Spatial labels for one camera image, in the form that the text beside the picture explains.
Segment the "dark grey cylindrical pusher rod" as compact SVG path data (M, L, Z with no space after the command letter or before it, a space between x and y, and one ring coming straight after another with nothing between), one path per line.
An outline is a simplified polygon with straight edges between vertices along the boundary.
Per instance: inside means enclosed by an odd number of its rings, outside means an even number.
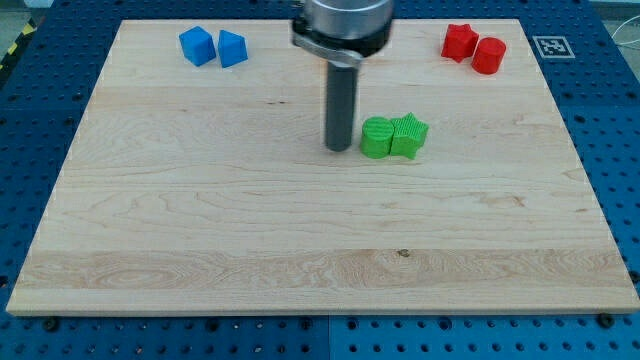
M324 141L331 151L342 152L351 146L357 81L356 68L327 63Z

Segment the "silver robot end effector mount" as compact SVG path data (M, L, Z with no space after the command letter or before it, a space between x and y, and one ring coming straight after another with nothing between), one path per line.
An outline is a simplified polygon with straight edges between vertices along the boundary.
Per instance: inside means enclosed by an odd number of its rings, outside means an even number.
M291 41L329 62L359 68L389 41L393 12L393 0L308 0L291 20Z

